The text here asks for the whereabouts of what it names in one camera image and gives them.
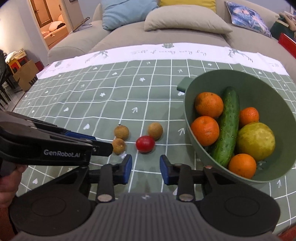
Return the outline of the person's hand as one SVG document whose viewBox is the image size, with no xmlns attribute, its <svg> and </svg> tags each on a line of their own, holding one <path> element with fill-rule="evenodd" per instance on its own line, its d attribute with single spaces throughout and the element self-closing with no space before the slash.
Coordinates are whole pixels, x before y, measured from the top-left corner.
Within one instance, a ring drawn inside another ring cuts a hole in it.
<svg viewBox="0 0 296 241">
<path fill-rule="evenodd" d="M 17 168 L 8 176 L 1 178 L 0 182 L 0 207 L 7 208 L 19 188 L 22 174 L 28 168 L 27 165 L 18 165 Z"/>
</svg>

